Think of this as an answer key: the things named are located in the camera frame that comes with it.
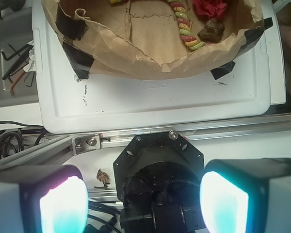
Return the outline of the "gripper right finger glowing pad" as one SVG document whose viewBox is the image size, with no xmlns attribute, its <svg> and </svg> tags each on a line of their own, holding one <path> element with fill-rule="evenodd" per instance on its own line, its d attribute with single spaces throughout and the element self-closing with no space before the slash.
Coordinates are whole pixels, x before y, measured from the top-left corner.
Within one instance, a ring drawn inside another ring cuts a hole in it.
<svg viewBox="0 0 291 233">
<path fill-rule="evenodd" d="M 291 158 L 211 160 L 200 205 L 211 233 L 291 233 Z"/>
</svg>

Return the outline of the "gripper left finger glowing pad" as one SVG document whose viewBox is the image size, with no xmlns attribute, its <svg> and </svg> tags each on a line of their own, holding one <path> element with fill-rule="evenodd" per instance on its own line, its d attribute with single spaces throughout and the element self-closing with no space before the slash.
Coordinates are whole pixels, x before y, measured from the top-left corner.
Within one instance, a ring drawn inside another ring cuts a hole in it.
<svg viewBox="0 0 291 233">
<path fill-rule="evenodd" d="M 87 214 L 76 166 L 0 166 L 0 233 L 81 233 Z"/>
</svg>

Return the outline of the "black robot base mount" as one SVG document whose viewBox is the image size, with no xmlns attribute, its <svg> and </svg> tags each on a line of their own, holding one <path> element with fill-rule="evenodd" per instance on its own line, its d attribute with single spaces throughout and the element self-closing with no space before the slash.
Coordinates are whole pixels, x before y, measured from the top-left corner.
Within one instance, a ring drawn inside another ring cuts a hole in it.
<svg viewBox="0 0 291 233">
<path fill-rule="evenodd" d="M 194 233 L 204 155 L 177 132 L 135 136 L 113 164 L 120 226 L 127 233 Z"/>
</svg>

